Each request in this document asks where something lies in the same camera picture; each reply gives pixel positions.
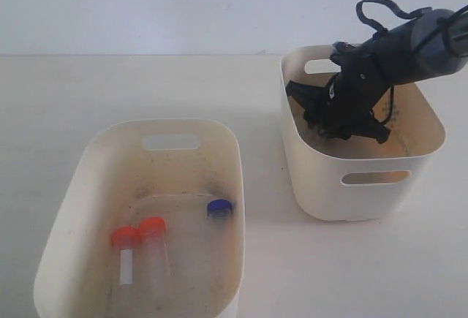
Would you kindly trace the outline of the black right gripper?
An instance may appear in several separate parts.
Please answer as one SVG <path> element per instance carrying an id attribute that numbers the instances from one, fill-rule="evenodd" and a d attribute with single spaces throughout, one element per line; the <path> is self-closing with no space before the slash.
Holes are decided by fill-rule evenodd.
<path id="1" fill-rule="evenodd" d="M 373 109 L 389 85 L 382 78 L 375 56 L 332 53 L 330 60 L 340 66 L 340 72 L 325 87 L 324 105 L 319 105 L 324 90 L 321 86 L 290 80 L 285 86 L 286 95 L 304 108 L 308 128 L 316 127 L 327 138 L 347 140 L 357 136 L 385 143 L 390 130 L 375 118 Z"/>

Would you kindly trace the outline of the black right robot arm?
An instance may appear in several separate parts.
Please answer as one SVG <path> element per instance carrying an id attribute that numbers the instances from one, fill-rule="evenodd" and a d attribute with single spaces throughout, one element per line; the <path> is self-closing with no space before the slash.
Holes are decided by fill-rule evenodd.
<path id="1" fill-rule="evenodd" d="M 336 42 L 329 59 L 340 70 L 324 86 L 290 80 L 285 93 L 303 108 L 303 119 L 320 137 L 365 137 L 385 143 L 389 118 L 374 106 L 397 86 L 452 75 L 467 65 L 467 8 L 428 10 L 360 45 Z"/>

